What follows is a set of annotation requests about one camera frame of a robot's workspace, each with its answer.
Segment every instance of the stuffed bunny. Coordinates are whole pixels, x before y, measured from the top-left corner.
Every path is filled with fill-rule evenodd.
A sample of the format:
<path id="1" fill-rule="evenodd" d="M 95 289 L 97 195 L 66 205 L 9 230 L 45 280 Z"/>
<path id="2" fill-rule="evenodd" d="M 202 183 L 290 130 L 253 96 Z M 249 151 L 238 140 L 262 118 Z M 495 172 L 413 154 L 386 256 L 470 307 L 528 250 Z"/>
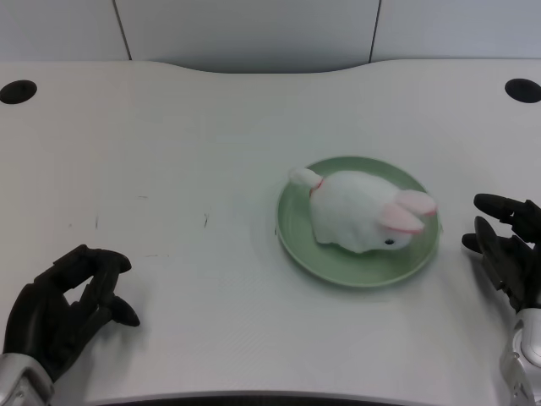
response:
<path id="1" fill-rule="evenodd" d="M 364 172 L 340 171 L 322 178 L 301 168 L 290 171 L 289 178 L 310 187 L 315 239 L 358 254 L 407 246 L 424 229 L 417 216 L 436 213 L 436 204 L 426 193 L 400 190 Z"/>

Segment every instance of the white table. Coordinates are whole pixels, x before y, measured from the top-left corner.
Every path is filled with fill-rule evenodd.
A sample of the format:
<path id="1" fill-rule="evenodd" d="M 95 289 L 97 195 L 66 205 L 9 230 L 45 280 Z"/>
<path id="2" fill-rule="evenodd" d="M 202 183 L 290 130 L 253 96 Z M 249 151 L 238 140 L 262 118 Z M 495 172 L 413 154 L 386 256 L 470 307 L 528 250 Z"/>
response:
<path id="1" fill-rule="evenodd" d="M 117 292 L 142 324 L 105 327 L 57 404 L 252 390 L 507 404 L 513 313 L 460 238 L 476 193 L 541 203 L 541 103 L 504 92 L 521 77 L 541 83 L 541 61 L 282 75 L 0 64 L 0 86 L 38 86 L 0 104 L 0 326 L 25 283 L 88 244 L 130 258 Z M 439 202 L 439 254 L 406 283 L 331 286 L 281 248 L 287 170 L 340 155 L 392 162 Z"/>

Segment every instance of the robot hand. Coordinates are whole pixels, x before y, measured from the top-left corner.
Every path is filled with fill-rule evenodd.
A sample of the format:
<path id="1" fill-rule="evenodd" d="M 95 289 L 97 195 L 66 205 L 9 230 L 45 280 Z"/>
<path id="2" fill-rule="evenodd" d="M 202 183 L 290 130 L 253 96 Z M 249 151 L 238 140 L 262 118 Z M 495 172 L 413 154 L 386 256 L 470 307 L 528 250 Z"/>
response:
<path id="1" fill-rule="evenodd" d="M 113 292 L 118 275 L 129 269 L 124 255 L 81 245 L 23 288 L 6 327 L 0 405 L 48 404 L 52 383 L 102 326 L 111 320 L 139 325 L 131 306 Z M 90 277 L 81 299 L 69 304 L 63 294 Z"/>
<path id="2" fill-rule="evenodd" d="M 462 244 L 483 255 L 490 281 L 517 312 L 500 369 L 511 390 L 510 404 L 533 406 L 541 401 L 541 209 L 530 200 L 496 195 L 476 195 L 473 204 L 510 224 L 516 234 L 499 237 L 489 222 L 476 217 L 475 234 L 464 235 Z"/>

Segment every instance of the wall seam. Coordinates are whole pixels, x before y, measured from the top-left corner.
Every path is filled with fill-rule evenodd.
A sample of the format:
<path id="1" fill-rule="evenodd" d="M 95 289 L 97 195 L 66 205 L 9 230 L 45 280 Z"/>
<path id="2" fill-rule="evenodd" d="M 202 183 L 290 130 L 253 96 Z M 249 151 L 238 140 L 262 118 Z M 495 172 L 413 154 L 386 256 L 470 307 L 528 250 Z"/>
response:
<path id="1" fill-rule="evenodd" d="M 378 22 L 380 21 L 381 2 L 378 3 L 378 13 L 375 15 L 374 35 L 372 36 L 372 46 L 370 47 L 369 63 L 372 63 L 372 54 L 374 53 L 375 33 L 378 30 Z"/>
<path id="2" fill-rule="evenodd" d="M 128 53 L 128 58 L 131 61 L 131 60 L 133 60 L 132 59 L 132 54 L 129 51 L 128 40 L 126 39 L 126 34 L 124 33 L 124 27 L 122 26 L 122 20 L 120 20 L 120 13 L 118 12 L 117 0 L 112 0 L 112 6 L 115 8 L 115 14 L 117 15 L 118 26 L 120 27 L 120 33 L 122 34 L 122 39 L 124 41 L 124 46 L 126 47 L 126 52 Z"/>

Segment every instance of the pink inner ear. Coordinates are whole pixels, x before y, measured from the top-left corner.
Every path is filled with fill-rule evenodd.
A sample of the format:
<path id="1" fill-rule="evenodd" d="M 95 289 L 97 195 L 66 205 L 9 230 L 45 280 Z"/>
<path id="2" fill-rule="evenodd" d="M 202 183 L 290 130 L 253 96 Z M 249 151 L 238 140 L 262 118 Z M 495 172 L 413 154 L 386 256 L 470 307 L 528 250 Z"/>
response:
<path id="1" fill-rule="evenodd" d="M 436 202 L 426 193 L 417 190 L 401 190 L 395 202 L 411 213 L 432 216 L 436 213 Z"/>
<path id="2" fill-rule="evenodd" d="M 378 222 L 386 228 L 401 233 L 418 234 L 424 229 L 423 222 L 395 203 L 384 206 Z"/>

